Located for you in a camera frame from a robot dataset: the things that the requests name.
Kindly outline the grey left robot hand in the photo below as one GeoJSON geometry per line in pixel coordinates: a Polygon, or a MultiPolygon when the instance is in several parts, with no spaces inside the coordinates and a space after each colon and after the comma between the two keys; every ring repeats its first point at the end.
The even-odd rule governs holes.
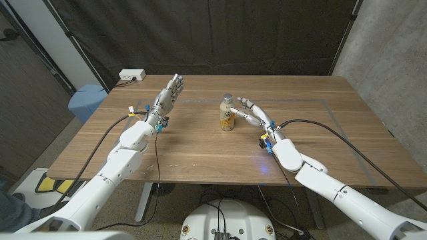
{"type": "Polygon", "coordinates": [[[173,109],[175,100],[183,88],[183,77],[175,74],[166,87],[156,95],[145,121],[155,127],[173,109]]]}

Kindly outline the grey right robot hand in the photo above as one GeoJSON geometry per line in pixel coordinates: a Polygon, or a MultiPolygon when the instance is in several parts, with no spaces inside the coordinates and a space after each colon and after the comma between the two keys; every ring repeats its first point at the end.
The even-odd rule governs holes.
{"type": "Polygon", "coordinates": [[[245,113],[244,111],[238,110],[234,107],[230,108],[232,113],[235,113],[239,117],[243,117],[250,125],[262,127],[265,133],[268,134],[268,137],[274,142],[285,139],[283,133],[274,127],[273,120],[261,107],[243,97],[238,97],[238,101],[245,109],[250,111],[251,114],[245,113]]]}

